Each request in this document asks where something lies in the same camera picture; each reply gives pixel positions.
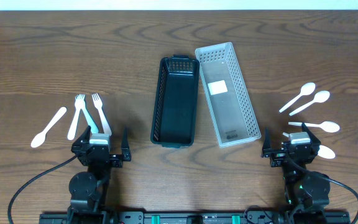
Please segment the white plastic spoon top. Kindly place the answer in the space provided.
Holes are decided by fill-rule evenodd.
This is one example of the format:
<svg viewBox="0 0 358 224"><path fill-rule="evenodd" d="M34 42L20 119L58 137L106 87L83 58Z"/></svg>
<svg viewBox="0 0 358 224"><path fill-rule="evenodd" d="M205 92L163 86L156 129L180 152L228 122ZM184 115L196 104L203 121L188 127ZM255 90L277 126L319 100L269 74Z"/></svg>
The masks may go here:
<svg viewBox="0 0 358 224"><path fill-rule="evenodd" d="M287 104L285 104L282 108L280 108L279 112L280 113L284 112L291 105L293 105L297 100L299 100L302 96L307 96L307 95L312 94L315 89L316 89L316 84L315 83L313 83L313 82L305 83L301 87L300 93L296 97L294 97L292 100L290 100Z"/></svg>

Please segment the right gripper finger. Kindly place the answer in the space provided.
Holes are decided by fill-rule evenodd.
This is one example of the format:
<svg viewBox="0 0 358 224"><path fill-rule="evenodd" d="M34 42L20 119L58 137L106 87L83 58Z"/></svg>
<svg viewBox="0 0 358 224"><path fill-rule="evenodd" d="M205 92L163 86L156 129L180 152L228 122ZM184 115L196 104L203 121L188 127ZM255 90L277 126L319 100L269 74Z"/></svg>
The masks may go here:
<svg viewBox="0 0 358 224"><path fill-rule="evenodd" d="M262 149L263 150L270 150L271 149L270 133L269 133L268 128L265 128L265 139L264 139Z"/></svg>
<svg viewBox="0 0 358 224"><path fill-rule="evenodd" d="M317 146L321 144L321 141L309 130L305 123L301 124L303 132L306 132L311 140L312 145Z"/></svg>

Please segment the pale green plastic fork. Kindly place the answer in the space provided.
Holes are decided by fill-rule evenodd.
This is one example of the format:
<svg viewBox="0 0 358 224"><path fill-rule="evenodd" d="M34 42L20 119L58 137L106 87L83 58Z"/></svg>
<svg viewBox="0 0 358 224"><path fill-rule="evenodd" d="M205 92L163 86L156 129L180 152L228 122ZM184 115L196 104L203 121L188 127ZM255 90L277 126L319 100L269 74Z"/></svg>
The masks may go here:
<svg viewBox="0 0 358 224"><path fill-rule="evenodd" d="M85 119L86 119L86 122L88 123L88 125L91 127L91 132L94 134L94 133L99 133L99 129L96 125L96 123L94 122L93 118L91 117L91 115L89 114L87 108L86 108L86 104L83 103L83 106L82 106L82 111L84 113L84 116L85 116Z"/></svg>

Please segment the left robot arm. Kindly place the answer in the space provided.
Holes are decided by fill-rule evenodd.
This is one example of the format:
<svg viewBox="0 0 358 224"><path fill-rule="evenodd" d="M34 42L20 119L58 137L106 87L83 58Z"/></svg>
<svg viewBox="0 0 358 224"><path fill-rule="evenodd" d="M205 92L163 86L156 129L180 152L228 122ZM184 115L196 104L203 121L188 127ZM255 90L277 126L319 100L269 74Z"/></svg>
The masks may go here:
<svg viewBox="0 0 358 224"><path fill-rule="evenodd" d="M123 131L121 153L111 154L110 135L92 133L88 126L72 144L71 151L83 166L85 172L75 174L69 183L71 193L67 223L117 223L117 213L106 206L106 196L111 179L111 169L121 168L123 162L132 160L127 139Z"/></svg>

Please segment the white plastic fork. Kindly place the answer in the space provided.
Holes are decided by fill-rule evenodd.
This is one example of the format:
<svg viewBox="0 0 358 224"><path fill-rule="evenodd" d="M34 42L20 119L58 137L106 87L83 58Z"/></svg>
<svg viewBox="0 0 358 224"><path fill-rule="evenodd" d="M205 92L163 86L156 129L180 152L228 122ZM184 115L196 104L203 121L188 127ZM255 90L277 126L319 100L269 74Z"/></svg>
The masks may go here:
<svg viewBox="0 0 358 224"><path fill-rule="evenodd" d="M75 137L76 129L77 129L77 125L78 125L78 118L79 118L80 111L81 111L81 108L84 103L84 99L85 99L85 94L79 94L79 95L76 95L76 97L75 97L75 112L73 115L73 119L71 121L70 128L68 130L68 134L67 134L68 140L73 140Z"/></svg>
<svg viewBox="0 0 358 224"><path fill-rule="evenodd" d="M103 102L102 102L102 100L100 98L100 95L98 93L93 93L92 94L92 99L93 99L93 103L94 103L95 108L98 110L104 134L108 134L109 136L111 136L112 131L111 131L110 125L109 125L109 123L107 121L107 118L106 118L106 116L104 114Z"/></svg>

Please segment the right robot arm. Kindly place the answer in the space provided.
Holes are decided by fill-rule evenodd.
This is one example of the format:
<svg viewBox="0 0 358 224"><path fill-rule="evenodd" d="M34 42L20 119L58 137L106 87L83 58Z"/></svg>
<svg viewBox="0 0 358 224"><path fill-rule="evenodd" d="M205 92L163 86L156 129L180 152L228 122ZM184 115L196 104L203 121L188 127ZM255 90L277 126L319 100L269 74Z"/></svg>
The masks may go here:
<svg viewBox="0 0 358 224"><path fill-rule="evenodd" d="M306 127L294 133L279 149L271 146L268 129L262 146L262 157L271 167L281 167L285 182L285 199L289 207L272 217L274 223L327 223L324 211L329 204L331 186L327 175L306 168L318 155L321 141Z"/></svg>

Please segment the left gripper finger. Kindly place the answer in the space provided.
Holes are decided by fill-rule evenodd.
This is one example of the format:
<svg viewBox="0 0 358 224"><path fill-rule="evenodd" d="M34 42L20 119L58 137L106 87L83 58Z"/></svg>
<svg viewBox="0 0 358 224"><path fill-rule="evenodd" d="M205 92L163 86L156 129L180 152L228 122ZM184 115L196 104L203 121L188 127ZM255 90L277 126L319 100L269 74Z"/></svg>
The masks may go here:
<svg viewBox="0 0 358 224"><path fill-rule="evenodd" d="M87 128L84 130L81 136L77 140L75 140L75 142L72 144L71 148L81 149L83 146L89 144L90 135L91 135L91 126L87 126Z"/></svg>
<svg viewBox="0 0 358 224"><path fill-rule="evenodd" d="M129 156L131 154L126 128L124 128L123 135L122 135L121 151L123 156Z"/></svg>

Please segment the cream plastic spoon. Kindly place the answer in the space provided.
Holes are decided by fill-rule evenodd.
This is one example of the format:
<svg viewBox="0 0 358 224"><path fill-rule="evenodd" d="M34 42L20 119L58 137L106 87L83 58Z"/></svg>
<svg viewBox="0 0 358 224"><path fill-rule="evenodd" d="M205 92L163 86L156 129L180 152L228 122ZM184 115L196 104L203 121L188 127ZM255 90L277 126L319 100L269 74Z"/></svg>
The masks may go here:
<svg viewBox="0 0 358 224"><path fill-rule="evenodd" d="M60 118L67 112L66 107L61 107L53 116L53 118L49 121L49 123L46 125L43 131L38 133L32 140L30 146L32 148L36 148L41 146L45 140L46 135L49 132L49 130L60 120Z"/></svg>

